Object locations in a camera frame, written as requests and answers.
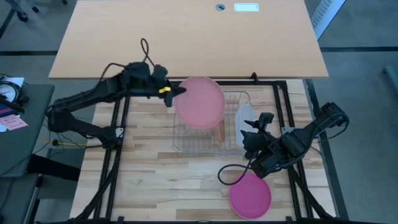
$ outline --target pink plate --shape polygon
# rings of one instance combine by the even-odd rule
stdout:
[[[246,174],[229,190],[232,209],[242,218],[262,217],[271,206],[271,190],[267,182],[255,174]]]
[[[174,98],[174,106],[187,125],[210,129],[224,118],[224,93],[217,82],[207,77],[191,77],[180,86],[187,91]]]

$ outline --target light wood desk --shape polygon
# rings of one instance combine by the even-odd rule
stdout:
[[[224,11],[216,10],[220,3]],[[140,61],[142,37],[169,78],[328,76],[303,0],[258,1],[258,12],[236,11],[234,3],[78,1],[50,78],[98,79],[110,62]],[[119,71],[112,67],[105,77]]]
[[[303,83],[301,80],[287,80],[287,84],[295,125],[304,127],[312,117]],[[248,92],[256,118],[265,111],[277,114],[271,86],[222,88]],[[109,125],[112,112],[113,104],[98,104],[93,123]],[[219,183],[216,175],[226,164],[246,165],[247,161],[237,155],[189,156],[176,153],[172,146],[173,125],[174,109],[166,108],[162,100],[131,100],[112,219],[125,216],[125,220],[241,220],[229,205],[229,187]],[[267,130],[280,136],[277,116]],[[99,141],[90,140],[88,144],[99,144]],[[103,159],[104,149],[86,150],[71,217],[77,216],[97,191]],[[311,149],[303,163],[309,189],[325,210],[335,215],[321,155]],[[240,168],[228,170],[222,176],[224,181],[231,182],[242,171]],[[260,220],[294,217],[287,171],[271,174],[265,180],[271,187],[272,205]],[[298,193],[304,211],[301,191]],[[107,198],[105,196],[101,217],[104,216]]]

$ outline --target table leg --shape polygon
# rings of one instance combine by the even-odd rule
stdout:
[[[65,180],[78,181],[80,169],[52,161],[46,157],[32,155],[26,169],[27,173],[38,173],[59,177]]]

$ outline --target pink sticky note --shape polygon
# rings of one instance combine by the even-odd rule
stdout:
[[[14,114],[0,118],[0,124],[4,125],[10,131],[27,126],[25,121]]]

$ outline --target metal bracket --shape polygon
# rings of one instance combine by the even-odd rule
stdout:
[[[276,85],[283,90],[287,90],[287,83],[285,81],[275,81]]]
[[[123,222],[124,222],[124,217],[118,217],[117,224],[123,224]]]
[[[250,78],[254,79],[254,83],[255,83],[256,85],[258,85],[258,84],[260,83],[259,77],[257,77],[257,74],[256,74],[255,72],[253,72],[253,73],[251,74]]]
[[[123,137],[124,129],[123,128],[116,128],[115,132],[116,132],[116,137],[117,138],[121,138],[121,137]]]
[[[293,224],[293,218],[292,217],[286,217],[286,224]]]
[[[295,130],[295,129],[302,129],[302,128],[283,127],[283,128],[282,128],[282,134],[291,133],[291,132],[292,132],[293,130]]]

